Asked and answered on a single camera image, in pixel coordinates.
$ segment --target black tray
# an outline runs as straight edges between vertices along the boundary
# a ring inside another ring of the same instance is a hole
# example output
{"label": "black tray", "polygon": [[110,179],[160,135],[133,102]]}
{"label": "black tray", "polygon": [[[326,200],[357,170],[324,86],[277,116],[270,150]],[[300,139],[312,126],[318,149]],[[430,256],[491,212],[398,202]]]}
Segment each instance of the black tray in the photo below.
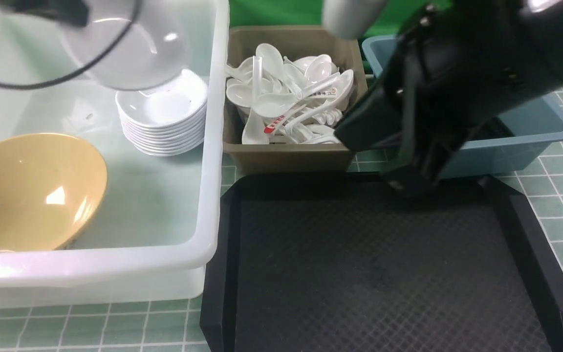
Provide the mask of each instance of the black tray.
{"label": "black tray", "polygon": [[494,178],[405,200],[377,174],[248,176],[201,329],[212,352],[563,352],[563,273]]}

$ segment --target textured tray surface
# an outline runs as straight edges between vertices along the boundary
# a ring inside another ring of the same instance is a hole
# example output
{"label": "textured tray surface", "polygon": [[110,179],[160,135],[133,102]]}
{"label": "textured tray surface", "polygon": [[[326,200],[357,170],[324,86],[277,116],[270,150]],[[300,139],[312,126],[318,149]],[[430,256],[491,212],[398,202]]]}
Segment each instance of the textured tray surface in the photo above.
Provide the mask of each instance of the textured tray surface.
{"label": "textured tray surface", "polygon": [[236,352],[549,351],[483,190],[413,206],[243,201]]}

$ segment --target black cable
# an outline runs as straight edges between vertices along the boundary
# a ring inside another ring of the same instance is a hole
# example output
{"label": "black cable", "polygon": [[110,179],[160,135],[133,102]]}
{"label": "black cable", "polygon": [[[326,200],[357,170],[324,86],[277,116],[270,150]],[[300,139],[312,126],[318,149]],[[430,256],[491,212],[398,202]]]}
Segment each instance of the black cable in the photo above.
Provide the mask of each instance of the black cable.
{"label": "black cable", "polygon": [[116,39],[112,42],[112,44],[110,44],[107,47],[107,49],[105,49],[103,51],[103,53],[99,54],[99,56],[97,56],[96,58],[91,60],[91,62],[87,63],[85,66],[83,66],[83,67],[81,67],[81,68],[79,68],[79,69],[77,69],[77,70],[75,70],[75,71],[73,71],[73,72],[71,72],[71,73],[69,73],[65,76],[62,76],[60,78],[56,78],[54,80],[50,80],[50,81],[46,81],[46,82],[42,82],[42,83],[33,83],[31,85],[15,85],[15,84],[0,82],[0,88],[14,89],[14,90],[43,89],[43,88],[53,87],[55,85],[59,85],[61,83],[68,82],[68,81],[70,81],[74,78],[77,78],[78,76],[80,76],[84,72],[88,71],[89,69],[91,69],[95,65],[97,65],[108,54],[110,54],[112,52],[112,50],[114,50],[114,48],[117,45],[119,45],[121,40],[123,40],[123,38],[127,35],[127,33],[129,33],[129,31],[130,31],[131,27],[134,25],[134,23],[138,21],[142,7],[143,7],[143,0],[135,0],[134,10],[132,11],[130,22],[125,26],[125,28],[123,28],[123,31],[121,31],[121,33],[119,33],[119,35],[116,37]]}

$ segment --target blue plastic bin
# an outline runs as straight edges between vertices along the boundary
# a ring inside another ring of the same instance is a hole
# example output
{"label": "blue plastic bin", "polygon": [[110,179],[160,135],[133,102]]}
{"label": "blue plastic bin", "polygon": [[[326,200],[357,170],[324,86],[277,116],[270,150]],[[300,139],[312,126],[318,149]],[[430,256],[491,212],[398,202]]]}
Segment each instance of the blue plastic bin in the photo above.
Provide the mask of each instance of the blue plastic bin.
{"label": "blue plastic bin", "polygon": [[[384,70],[396,48],[394,36],[362,43],[375,76]],[[563,107],[549,94],[499,116],[513,137],[468,142],[442,172],[442,178],[500,174],[522,170],[553,142],[563,141]]]}

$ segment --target white plastic bin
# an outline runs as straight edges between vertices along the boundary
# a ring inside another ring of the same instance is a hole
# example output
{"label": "white plastic bin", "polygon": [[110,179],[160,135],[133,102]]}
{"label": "white plastic bin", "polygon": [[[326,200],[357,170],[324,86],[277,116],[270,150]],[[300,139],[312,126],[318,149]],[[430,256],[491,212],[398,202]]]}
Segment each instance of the white plastic bin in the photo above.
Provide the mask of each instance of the white plastic bin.
{"label": "white plastic bin", "polygon": [[[165,1],[188,35],[190,69],[209,78],[203,147],[172,158],[138,152],[121,132],[116,92],[87,78],[39,91],[0,89],[0,140],[78,135],[100,150],[109,172],[103,206],[68,250],[0,253],[0,308],[201,294],[217,247],[229,6]],[[0,13],[0,80],[40,82],[72,69],[56,24]]]}

